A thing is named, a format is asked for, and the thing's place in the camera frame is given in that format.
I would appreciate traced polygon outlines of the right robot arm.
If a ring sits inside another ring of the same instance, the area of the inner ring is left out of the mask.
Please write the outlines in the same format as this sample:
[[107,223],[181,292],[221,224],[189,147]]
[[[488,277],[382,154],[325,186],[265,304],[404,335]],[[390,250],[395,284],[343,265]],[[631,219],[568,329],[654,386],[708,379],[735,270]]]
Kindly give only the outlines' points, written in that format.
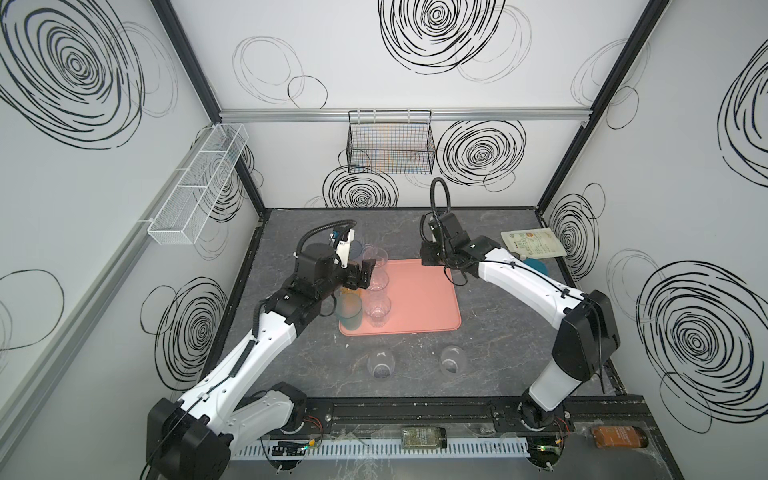
[[601,372],[621,345],[610,298],[599,290],[585,293],[538,272],[502,247],[478,236],[472,239],[450,211],[432,211],[419,220],[420,256],[424,266],[457,270],[495,285],[533,309],[556,337],[551,358],[522,394],[521,423],[542,431],[554,423],[562,403]]

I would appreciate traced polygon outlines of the teal plastic cup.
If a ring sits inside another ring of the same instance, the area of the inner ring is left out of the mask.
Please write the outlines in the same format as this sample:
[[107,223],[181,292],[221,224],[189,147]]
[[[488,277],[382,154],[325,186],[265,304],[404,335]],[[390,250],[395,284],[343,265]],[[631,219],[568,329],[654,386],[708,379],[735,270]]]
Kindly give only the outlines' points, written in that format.
[[335,316],[340,326],[348,331],[360,328],[363,320],[363,302],[361,297],[340,295],[335,308]]

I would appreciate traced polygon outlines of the white mesh wall shelf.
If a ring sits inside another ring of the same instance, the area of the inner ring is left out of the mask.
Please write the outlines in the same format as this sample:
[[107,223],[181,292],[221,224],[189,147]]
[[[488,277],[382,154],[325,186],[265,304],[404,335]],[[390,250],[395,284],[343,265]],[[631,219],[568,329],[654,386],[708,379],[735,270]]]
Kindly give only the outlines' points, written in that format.
[[229,182],[249,135],[239,123],[204,128],[191,148],[171,193],[153,217],[147,233],[162,246],[193,245]]

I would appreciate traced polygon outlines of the white jar teal lid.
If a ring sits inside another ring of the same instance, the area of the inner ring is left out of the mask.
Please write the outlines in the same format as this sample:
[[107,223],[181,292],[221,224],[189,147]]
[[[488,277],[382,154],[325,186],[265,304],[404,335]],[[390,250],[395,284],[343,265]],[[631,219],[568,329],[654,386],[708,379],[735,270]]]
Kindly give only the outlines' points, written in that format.
[[543,261],[541,261],[541,260],[533,259],[533,258],[527,258],[527,259],[524,260],[524,263],[528,267],[530,267],[531,269],[537,271],[538,273],[540,273],[540,274],[542,274],[544,276],[548,276],[549,275],[549,270],[548,270],[547,265]]

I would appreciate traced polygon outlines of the clear faceted glass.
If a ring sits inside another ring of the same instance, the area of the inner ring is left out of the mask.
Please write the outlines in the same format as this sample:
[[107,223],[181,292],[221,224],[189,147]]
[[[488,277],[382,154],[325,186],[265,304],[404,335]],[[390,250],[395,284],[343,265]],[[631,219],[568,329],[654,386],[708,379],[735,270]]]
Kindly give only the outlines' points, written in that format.
[[388,252],[379,246],[367,244],[363,249],[362,259],[364,261],[374,261],[374,272],[386,272],[389,262]]

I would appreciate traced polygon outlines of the yellow plastic cup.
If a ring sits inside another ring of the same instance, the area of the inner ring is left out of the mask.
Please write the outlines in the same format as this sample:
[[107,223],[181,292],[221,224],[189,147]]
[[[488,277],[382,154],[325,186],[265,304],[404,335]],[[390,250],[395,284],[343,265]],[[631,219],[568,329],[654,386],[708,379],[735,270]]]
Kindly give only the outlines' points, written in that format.
[[356,297],[360,298],[360,291],[357,290],[357,289],[353,290],[353,289],[348,289],[348,288],[345,288],[345,287],[341,287],[339,289],[339,292],[340,292],[340,294],[342,296],[343,295],[352,295],[352,296],[356,296]]

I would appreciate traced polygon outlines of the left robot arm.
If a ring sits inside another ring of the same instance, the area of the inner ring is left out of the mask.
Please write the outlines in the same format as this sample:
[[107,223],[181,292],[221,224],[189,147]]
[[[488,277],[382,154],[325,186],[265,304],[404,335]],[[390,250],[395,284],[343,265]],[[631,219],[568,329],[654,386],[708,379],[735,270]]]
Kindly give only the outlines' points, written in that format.
[[306,396],[280,382],[260,397],[248,390],[278,355],[320,317],[337,290],[365,289],[375,263],[354,262],[352,232],[327,243],[299,242],[292,275],[255,310],[251,330],[220,363],[177,401],[159,400],[148,414],[148,473],[167,479],[218,479],[232,455],[263,435],[303,425]]

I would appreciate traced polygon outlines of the blue plastic cup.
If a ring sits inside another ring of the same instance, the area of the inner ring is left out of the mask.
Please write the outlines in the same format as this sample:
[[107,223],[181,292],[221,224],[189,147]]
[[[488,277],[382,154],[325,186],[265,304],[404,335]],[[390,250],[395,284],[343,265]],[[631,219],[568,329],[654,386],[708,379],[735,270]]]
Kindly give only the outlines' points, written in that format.
[[365,244],[362,240],[355,239],[350,243],[349,262],[361,262],[363,259]]

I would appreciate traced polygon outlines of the pink plastic tray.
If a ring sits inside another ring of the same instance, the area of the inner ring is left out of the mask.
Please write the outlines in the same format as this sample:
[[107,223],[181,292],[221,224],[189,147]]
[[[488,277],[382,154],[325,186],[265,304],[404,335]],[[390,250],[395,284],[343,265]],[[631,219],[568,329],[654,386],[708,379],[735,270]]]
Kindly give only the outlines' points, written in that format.
[[390,260],[387,265],[390,284],[384,291],[391,299],[389,321],[374,328],[364,309],[369,293],[359,290],[363,302],[363,320],[359,329],[348,331],[339,322],[340,333],[347,337],[450,332],[462,323],[454,285],[440,267],[422,266],[418,259]]

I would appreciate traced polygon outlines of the orange bottle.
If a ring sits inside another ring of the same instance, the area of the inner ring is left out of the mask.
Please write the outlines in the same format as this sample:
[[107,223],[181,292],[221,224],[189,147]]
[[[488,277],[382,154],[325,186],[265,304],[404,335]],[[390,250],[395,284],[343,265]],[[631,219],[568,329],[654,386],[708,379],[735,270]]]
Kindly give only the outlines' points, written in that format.
[[596,426],[590,431],[599,449],[644,449],[650,443],[645,431],[636,426]]

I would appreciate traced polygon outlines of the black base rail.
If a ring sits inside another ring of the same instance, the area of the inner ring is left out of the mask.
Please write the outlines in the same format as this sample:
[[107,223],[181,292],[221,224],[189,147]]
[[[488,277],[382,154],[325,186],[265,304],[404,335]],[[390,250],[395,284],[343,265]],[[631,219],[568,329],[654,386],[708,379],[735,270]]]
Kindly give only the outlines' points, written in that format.
[[352,425],[437,425],[484,423],[496,432],[525,432],[537,420],[546,431],[564,421],[635,420],[651,416],[643,397],[572,396],[551,413],[535,414],[515,396],[495,397],[309,397],[292,402],[288,421],[280,426],[295,431],[302,422],[318,424],[325,433]]

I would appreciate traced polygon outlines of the clear cup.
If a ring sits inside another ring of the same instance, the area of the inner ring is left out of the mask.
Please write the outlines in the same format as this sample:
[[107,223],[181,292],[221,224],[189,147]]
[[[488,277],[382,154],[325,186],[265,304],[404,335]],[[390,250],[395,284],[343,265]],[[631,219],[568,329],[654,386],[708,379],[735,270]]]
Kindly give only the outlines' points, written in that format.
[[367,288],[369,293],[384,292],[390,284],[390,277],[385,269],[375,268]]
[[440,353],[439,366],[446,376],[462,375],[468,366],[466,352],[457,345],[448,345]]
[[390,379],[396,368],[396,359],[389,349],[375,349],[368,354],[367,369],[376,380]]
[[391,308],[391,299],[384,292],[374,292],[364,300],[365,314],[374,328],[381,328],[389,321]]

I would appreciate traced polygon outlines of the green bottle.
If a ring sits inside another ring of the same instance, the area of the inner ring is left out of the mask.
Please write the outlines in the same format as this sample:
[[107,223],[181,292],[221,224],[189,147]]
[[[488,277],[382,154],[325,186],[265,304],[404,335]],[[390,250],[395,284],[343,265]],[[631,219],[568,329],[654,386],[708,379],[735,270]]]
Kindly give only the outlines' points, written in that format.
[[404,450],[446,449],[447,431],[438,426],[406,426],[402,428],[401,445]]

